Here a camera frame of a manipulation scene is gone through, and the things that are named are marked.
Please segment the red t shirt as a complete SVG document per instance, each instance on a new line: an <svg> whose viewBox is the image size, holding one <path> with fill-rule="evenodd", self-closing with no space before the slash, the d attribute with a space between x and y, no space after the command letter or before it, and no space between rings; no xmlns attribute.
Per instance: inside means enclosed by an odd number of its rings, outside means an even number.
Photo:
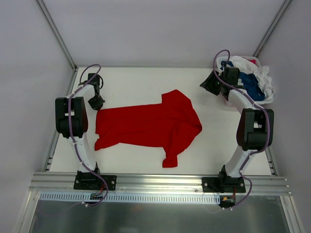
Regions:
<svg viewBox="0 0 311 233"><path fill-rule="evenodd" d="M191 100L179 90L161 95L157 104L99 110L96 115L96 151L118 143L162 147L163 168L178 165L178 155L202 131L202 124Z"/></svg>

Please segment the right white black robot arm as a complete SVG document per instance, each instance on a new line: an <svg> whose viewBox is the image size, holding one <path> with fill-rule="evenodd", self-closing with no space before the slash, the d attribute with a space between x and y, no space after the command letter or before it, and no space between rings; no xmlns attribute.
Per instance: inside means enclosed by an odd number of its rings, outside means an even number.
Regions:
<svg viewBox="0 0 311 233"><path fill-rule="evenodd" d="M274 112L263 108L238 86L240 70L225 67L222 73L213 70L200 84L209 93L221 94L241 114L236 132L237 148L227 164L219 172L217 185L228 192L239 181L253 157L266 150L273 140Z"/></svg>

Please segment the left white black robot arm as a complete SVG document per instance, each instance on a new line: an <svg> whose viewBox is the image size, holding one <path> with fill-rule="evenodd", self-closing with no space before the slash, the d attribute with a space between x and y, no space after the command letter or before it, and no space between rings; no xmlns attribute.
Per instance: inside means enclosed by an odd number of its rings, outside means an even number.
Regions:
<svg viewBox="0 0 311 233"><path fill-rule="evenodd" d="M97 189L103 183L100 170L87 140L88 117L86 105L99 111L105 100L100 95L104 81L99 74L89 73L87 80L78 84L76 93L55 99L56 130L72 146L78 161L75 184Z"/></svg>

